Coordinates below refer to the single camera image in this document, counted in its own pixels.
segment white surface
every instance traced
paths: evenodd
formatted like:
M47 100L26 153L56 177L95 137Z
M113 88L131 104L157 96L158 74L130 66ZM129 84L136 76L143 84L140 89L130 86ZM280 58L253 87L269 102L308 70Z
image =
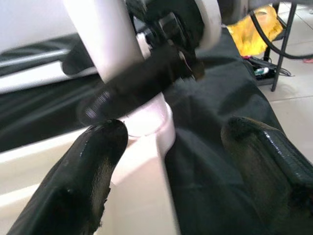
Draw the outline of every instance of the white surface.
M204 23L200 49L211 49L221 37L222 19L217 0L195 0Z
M302 5L296 14L287 51L293 54L313 53L313 15L309 14L308 7ZM288 17L288 13L280 15L284 19ZM276 63L278 56L275 53L270 56ZM313 64L284 59L283 67L295 77L281 76L274 93L270 86L263 86L260 90L270 101L288 138L313 162Z
M105 83L134 62L143 60L123 0L65 0L64 2Z
M0 53L76 32L62 0L0 0Z

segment tiled floor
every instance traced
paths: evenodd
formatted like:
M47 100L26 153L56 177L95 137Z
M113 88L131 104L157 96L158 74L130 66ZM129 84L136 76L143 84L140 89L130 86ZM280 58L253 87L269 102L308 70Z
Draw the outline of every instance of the tiled floor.
M287 21L290 4L281 4L279 15ZM309 8L299 5L294 18L287 52L291 54L313 53L313 15ZM271 54L276 63L278 56ZM294 77L280 77L277 90L270 86L260 90L270 101L288 138L313 162L313 64L301 60L284 59L283 67Z

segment yellow bag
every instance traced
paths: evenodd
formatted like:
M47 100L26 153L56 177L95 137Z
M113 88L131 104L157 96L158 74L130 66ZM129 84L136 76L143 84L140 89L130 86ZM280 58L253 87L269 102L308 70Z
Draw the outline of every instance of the yellow bag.
M273 7L261 7L255 11L255 15L270 41L283 31ZM267 45L257 32L250 16L227 28L242 56L258 55L266 50Z

